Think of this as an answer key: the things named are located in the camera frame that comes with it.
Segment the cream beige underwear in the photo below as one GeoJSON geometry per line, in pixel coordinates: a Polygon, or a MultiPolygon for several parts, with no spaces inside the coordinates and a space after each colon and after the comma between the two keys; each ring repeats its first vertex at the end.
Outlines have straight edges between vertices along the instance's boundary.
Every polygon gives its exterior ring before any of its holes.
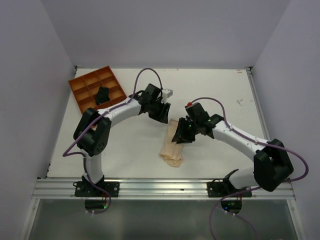
{"type": "Polygon", "coordinates": [[[159,155],[163,158],[164,162],[170,167],[179,168],[183,162],[182,149],[183,145],[172,142],[176,133],[178,121],[170,119],[167,124],[164,143],[159,155]]]}

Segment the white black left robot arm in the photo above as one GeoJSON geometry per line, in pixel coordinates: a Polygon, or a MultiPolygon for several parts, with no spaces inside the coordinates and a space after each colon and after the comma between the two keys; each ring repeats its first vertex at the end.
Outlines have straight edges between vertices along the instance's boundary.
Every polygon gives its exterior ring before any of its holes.
{"type": "Polygon", "coordinates": [[[145,90],[130,95],[111,107],[95,110],[88,108],[73,134],[77,147],[83,154],[84,174],[75,182],[76,197],[106,197],[113,193],[111,184],[105,182],[102,170],[102,153],[109,140],[110,130],[128,118],[147,114],[149,118],[168,123],[171,89],[160,89],[148,84],[145,90]]]}

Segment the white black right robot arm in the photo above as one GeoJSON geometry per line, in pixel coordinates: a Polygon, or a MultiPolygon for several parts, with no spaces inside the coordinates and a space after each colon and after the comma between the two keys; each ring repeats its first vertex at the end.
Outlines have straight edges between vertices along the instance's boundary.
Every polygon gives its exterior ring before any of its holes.
{"type": "Polygon", "coordinates": [[[229,125],[224,117],[209,115],[200,103],[186,106],[185,110],[187,115],[179,119],[173,143],[192,143],[196,135],[201,134],[228,144],[253,162],[252,167],[234,169],[221,181],[210,182],[209,187],[221,197],[232,197],[254,186],[272,192],[293,173],[294,167],[280,140],[267,141],[246,135],[244,131],[236,133],[237,128],[229,125]]]}

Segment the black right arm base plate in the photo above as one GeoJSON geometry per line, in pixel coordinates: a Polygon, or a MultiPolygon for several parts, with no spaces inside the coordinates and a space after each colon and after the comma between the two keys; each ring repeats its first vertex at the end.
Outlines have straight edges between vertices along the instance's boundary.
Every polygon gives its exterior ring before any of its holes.
{"type": "Polygon", "coordinates": [[[209,181],[206,183],[206,189],[209,198],[222,198],[247,190],[246,188],[235,189],[233,186],[224,184],[222,181],[209,181]]]}

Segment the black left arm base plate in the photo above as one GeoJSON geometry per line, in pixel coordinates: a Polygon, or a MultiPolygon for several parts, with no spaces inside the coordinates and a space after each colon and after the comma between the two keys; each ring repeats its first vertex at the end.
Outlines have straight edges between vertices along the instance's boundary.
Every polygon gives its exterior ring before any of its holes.
{"type": "MultiPolygon", "coordinates": [[[[88,181],[77,181],[72,184],[75,187],[75,197],[104,197],[106,194],[88,181]]],[[[120,183],[116,181],[100,181],[95,184],[98,188],[105,190],[111,197],[117,198],[120,190],[120,183]]]]}

